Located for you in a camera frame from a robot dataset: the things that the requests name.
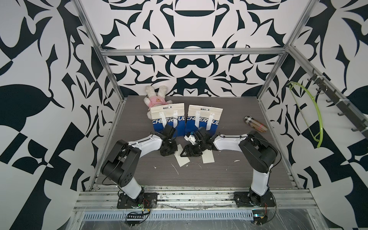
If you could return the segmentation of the blue white paper bag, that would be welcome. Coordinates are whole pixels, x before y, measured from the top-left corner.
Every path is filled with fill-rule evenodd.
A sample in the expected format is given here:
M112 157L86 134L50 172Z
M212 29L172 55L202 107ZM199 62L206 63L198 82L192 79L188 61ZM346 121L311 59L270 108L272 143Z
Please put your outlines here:
M185 104L174 103L150 109L154 131L161 132L165 126L175 128L174 136L184 136L186 127Z
M185 134L197 131L200 127L215 135L223 109L201 105L189 105Z

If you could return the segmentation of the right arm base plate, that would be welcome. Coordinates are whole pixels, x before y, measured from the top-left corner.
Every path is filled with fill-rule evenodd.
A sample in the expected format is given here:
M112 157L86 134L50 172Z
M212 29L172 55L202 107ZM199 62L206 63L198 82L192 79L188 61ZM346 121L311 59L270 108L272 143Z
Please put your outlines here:
M234 198L237 207L275 207L276 200L270 190L267 190L263 196L258 195L253 190L249 192L234 192Z

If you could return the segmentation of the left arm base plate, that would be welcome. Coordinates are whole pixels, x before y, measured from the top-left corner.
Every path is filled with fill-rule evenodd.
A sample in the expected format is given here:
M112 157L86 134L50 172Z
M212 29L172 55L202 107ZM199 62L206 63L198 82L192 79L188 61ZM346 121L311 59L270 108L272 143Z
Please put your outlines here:
M126 193L119 194L117 209L151 209L156 207L158 201L158 193L140 193L137 198L133 199Z

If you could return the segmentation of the white paper receipt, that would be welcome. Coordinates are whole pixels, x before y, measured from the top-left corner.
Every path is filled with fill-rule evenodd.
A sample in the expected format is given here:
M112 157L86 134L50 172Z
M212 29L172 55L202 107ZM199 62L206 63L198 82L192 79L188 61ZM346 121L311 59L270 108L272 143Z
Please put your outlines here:
M214 156L213 156L213 151L212 150L205 150L202 152L202 161L203 164L207 164L207 163L214 163Z
M181 144L177 145L177 151L174 153L174 156L177 160L177 163L180 167L188 164L190 162L188 157L181 157L181 153L183 152L183 147Z

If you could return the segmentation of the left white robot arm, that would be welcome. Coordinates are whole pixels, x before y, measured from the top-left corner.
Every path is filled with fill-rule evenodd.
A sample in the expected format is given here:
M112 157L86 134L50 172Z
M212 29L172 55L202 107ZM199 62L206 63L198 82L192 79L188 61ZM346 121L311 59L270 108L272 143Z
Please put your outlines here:
M105 158L100 172L106 179L117 185L130 199L140 198L143 188L134 178L141 157L155 151L162 156L172 155L177 151L176 129L166 125L160 132L147 137L126 142L119 140Z

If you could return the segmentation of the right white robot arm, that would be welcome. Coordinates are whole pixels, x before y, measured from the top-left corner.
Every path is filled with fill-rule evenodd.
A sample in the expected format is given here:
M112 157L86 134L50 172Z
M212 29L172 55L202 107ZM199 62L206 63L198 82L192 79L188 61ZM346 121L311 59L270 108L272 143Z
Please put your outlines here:
M231 150L242 152L250 166L253 168L253 180L250 188L251 194L264 196L269 190L268 182L270 171L273 168L278 150L268 142L260 133L252 131L243 135L224 135L210 133L203 127L185 135L189 142L180 156L197 157L206 150Z

